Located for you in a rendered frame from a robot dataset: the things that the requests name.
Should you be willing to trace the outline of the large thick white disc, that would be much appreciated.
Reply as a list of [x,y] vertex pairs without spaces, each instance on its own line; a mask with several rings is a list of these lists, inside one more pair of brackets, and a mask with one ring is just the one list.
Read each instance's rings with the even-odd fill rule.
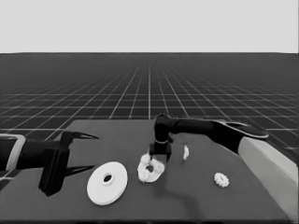
[[127,184],[128,173],[124,165],[110,161],[93,171],[87,183],[87,194],[93,203],[108,205],[122,196]]

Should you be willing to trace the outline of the white round carrier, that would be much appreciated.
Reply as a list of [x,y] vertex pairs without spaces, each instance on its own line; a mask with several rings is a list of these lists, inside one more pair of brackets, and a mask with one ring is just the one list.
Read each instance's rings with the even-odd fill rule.
[[137,174],[143,170],[149,170],[150,171],[150,175],[149,175],[149,180],[147,182],[143,182],[143,183],[152,183],[155,182],[163,173],[156,173],[154,171],[154,168],[151,165],[151,161],[149,162],[149,164],[144,164],[141,161],[139,162],[138,166],[137,166]]

